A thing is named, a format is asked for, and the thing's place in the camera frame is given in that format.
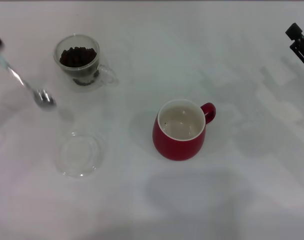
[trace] metal spoon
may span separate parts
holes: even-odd
[[[19,74],[13,70],[13,68],[9,65],[9,63],[3,58],[3,56],[0,54],[0,66],[5,68],[7,71],[10,72],[12,76],[14,76],[23,87],[25,87],[30,93],[33,95],[34,100],[36,104],[44,109],[44,110],[53,110],[56,107],[56,102],[52,98],[52,96],[44,89],[41,90],[35,90],[33,89],[28,82],[23,80]]]

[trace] spoon handle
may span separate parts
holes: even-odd
[[[29,91],[33,91],[32,87],[28,84],[28,82],[24,81],[21,76],[10,66],[10,64],[5,60],[5,58],[0,53],[0,66],[10,72],[10,74],[16,78],[21,85],[26,87]]]

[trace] red mug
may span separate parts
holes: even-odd
[[[205,138],[205,125],[216,114],[208,102],[202,107],[186,99],[174,99],[160,109],[153,127],[153,142],[166,158],[183,161],[200,151]]]

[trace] white table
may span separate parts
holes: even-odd
[[[0,69],[0,240],[304,240],[304,69],[285,35],[304,2],[3,2],[4,55],[59,104],[42,112]],[[62,84],[65,36],[94,37],[117,87]],[[212,102],[205,144],[154,148],[173,98]],[[91,176],[60,174],[60,135],[100,134]]]

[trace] coffee beans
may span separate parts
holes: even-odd
[[[70,68],[79,68],[94,60],[96,54],[93,48],[71,47],[63,51],[60,63]]]

